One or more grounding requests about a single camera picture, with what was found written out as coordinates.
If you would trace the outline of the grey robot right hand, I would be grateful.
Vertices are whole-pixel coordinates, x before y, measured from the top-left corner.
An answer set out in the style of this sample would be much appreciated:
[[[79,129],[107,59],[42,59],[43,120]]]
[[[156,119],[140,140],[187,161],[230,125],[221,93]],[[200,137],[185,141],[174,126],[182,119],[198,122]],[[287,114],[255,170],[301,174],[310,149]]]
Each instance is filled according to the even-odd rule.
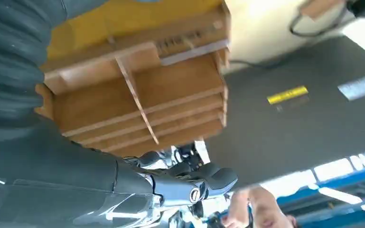
[[[61,136],[37,115],[0,120],[0,228],[145,228],[167,209],[227,193],[229,168],[148,170]]]

